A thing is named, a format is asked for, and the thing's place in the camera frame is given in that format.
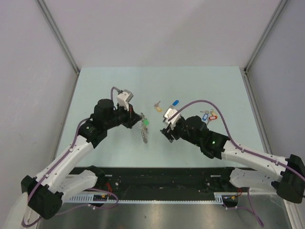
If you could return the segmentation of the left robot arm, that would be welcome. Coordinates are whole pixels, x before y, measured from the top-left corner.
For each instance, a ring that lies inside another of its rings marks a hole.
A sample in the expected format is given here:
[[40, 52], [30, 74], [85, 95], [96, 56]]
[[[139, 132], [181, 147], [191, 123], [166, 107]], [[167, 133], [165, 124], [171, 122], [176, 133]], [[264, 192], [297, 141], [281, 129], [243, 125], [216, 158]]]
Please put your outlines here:
[[90, 170], [69, 180], [71, 188], [63, 185], [67, 175], [97, 145], [106, 138], [108, 130], [123, 125], [131, 129], [141, 116], [130, 104], [132, 98], [117, 96], [117, 104], [111, 99], [101, 99], [90, 117], [77, 125], [73, 141], [56, 159], [36, 176], [25, 176], [21, 181], [22, 192], [28, 193], [28, 207], [40, 218], [50, 219], [57, 214], [63, 202], [83, 190], [99, 191], [105, 186], [105, 178]]

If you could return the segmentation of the right aluminium frame post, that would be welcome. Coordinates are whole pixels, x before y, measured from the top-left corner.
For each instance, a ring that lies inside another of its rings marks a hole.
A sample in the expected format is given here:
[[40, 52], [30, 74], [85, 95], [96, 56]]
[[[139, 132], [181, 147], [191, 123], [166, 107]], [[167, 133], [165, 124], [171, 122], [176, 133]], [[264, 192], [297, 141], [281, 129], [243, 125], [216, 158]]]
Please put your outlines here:
[[249, 70], [251, 69], [253, 63], [255, 62], [256, 58], [258, 57], [261, 49], [263, 48], [264, 44], [266, 43], [272, 29], [274, 28], [274, 26], [276, 25], [276, 23], [278, 22], [281, 14], [283, 13], [285, 7], [287, 6], [287, 4], [289, 3], [289, 0], [280, 0], [276, 9], [274, 10], [269, 22], [267, 23], [257, 45], [255, 46], [253, 52], [250, 55], [250, 58], [248, 59], [245, 67], [244, 67], [244, 72], [245, 74], [247, 74], [249, 72]]

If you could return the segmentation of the round metal keyring disc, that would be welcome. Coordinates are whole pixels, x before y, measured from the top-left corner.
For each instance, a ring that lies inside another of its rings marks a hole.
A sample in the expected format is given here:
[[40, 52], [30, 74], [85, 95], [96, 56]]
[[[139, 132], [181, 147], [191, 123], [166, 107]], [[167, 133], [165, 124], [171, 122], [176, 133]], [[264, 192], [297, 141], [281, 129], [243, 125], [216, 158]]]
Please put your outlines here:
[[143, 113], [140, 113], [140, 116], [141, 116], [141, 127], [140, 127], [140, 131], [141, 131], [141, 136], [142, 136], [142, 140], [143, 140], [143, 142], [145, 143], [145, 144], [147, 144], [148, 143], [148, 133], [149, 133], [149, 131], [148, 131], [148, 125], [147, 126], [145, 126], [145, 125], [143, 125], [143, 123], [142, 123], [142, 121], [144, 120], [144, 119], [147, 119], [146, 117], [145, 117], [145, 115], [143, 114]]

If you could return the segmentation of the key with red tag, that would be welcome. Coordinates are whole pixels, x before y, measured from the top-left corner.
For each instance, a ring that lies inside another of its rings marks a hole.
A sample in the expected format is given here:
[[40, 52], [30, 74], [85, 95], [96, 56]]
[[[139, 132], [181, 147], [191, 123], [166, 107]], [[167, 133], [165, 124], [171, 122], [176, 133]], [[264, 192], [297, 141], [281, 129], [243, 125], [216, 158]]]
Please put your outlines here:
[[207, 119], [207, 124], [209, 124], [212, 121], [217, 120], [217, 118], [218, 118], [218, 116], [216, 116], [216, 115], [209, 116], [208, 119]]

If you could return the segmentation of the aluminium frame post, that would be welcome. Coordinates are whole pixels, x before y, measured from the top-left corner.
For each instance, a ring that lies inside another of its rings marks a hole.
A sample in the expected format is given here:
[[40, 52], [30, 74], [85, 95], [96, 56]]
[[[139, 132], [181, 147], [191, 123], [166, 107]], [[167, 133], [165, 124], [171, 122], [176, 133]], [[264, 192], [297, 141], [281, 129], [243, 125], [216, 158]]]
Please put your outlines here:
[[77, 76], [79, 76], [80, 74], [80, 68], [78, 67], [72, 52], [70, 51], [54, 17], [52, 16], [51, 11], [49, 10], [46, 2], [44, 0], [35, 0], [39, 10], [41, 11], [43, 17], [45, 18], [51, 32], [53, 33], [56, 41], [59, 44], [59, 47], [61, 48], [61, 50], [63, 51], [63, 54], [65, 55], [65, 57], [67, 58], [70, 66], [72, 67], [73, 71], [75, 72], [75, 74]]
[[280, 0], [276, 9], [274, 10], [269, 22], [267, 23], [257, 45], [255, 46], [253, 52], [250, 55], [250, 58], [248, 59], [245, 67], [244, 67], [244, 72], [245, 74], [247, 74], [249, 72], [249, 70], [251, 69], [253, 63], [255, 62], [256, 58], [258, 57], [261, 49], [263, 48], [264, 44], [266, 43], [272, 29], [274, 28], [274, 26], [276, 25], [276, 23], [278, 22], [281, 14], [283, 13], [285, 7], [287, 6], [287, 4], [289, 3], [289, 0]]

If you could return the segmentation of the left aluminium frame post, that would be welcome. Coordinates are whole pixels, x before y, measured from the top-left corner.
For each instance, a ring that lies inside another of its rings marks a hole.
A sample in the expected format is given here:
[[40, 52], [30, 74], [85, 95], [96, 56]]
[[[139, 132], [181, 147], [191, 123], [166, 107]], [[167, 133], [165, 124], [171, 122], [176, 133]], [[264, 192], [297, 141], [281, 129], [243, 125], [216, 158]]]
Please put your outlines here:
[[80, 68], [78, 67], [72, 52], [70, 51], [54, 17], [52, 16], [51, 11], [49, 10], [46, 2], [44, 0], [35, 0], [39, 10], [41, 11], [43, 17], [45, 18], [51, 32], [53, 33], [56, 41], [59, 44], [59, 47], [61, 48], [61, 50], [63, 51], [63, 54], [65, 55], [65, 57], [67, 58], [70, 66], [72, 67], [73, 71], [75, 72], [75, 74], [77, 76], [79, 76], [80, 74]]

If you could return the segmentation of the key with green tag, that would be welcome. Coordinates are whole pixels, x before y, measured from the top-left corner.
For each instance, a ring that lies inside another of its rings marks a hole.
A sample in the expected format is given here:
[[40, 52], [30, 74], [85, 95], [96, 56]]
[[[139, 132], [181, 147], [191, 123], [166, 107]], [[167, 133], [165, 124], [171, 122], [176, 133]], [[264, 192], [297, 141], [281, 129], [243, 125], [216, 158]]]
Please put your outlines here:
[[143, 125], [145, 125], [145, 126], [149, 125], [149, 121], [148, 121], [147, 119], [144, 119], [144, 120], [142, 121], [142, 123], [143, 123]]

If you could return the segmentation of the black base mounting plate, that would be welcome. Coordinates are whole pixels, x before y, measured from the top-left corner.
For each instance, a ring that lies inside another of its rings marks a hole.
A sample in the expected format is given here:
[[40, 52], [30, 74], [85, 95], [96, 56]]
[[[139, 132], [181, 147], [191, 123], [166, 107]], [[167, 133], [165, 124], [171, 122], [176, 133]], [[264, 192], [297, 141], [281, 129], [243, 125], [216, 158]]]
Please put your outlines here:
[[78, 167], [74, 174], [84, 170], [95, 173], [98, 177], [96, 188], [109, 187], [120, 196], [130, 199], [131, 195], [140, 197], [156, 194], [173, 196], [184, 191], [191, 194], [236, 192], [245, 193], [247, 188], [233, 185], [229, 181], [232, 167], [215, 168], [132, 168], [132, 167]]

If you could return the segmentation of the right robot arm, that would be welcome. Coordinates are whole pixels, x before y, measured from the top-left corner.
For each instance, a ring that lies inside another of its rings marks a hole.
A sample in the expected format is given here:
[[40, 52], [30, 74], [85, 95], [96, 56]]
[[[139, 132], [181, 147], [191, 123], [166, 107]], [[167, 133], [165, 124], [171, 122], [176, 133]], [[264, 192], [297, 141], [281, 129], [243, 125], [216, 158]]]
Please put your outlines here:
[[167, 126], [160, 132], [169, 140], [185, 140], [210, 159], [239, 163], [258, 173], [258, 187], [271, 190], [284, 200], [300, 204], [305, 194], [305, 165], [299, 156], [270, 155], [254, 151], [235, 142], [229, 135], [212, 131], [198, 116], [164, 119]]

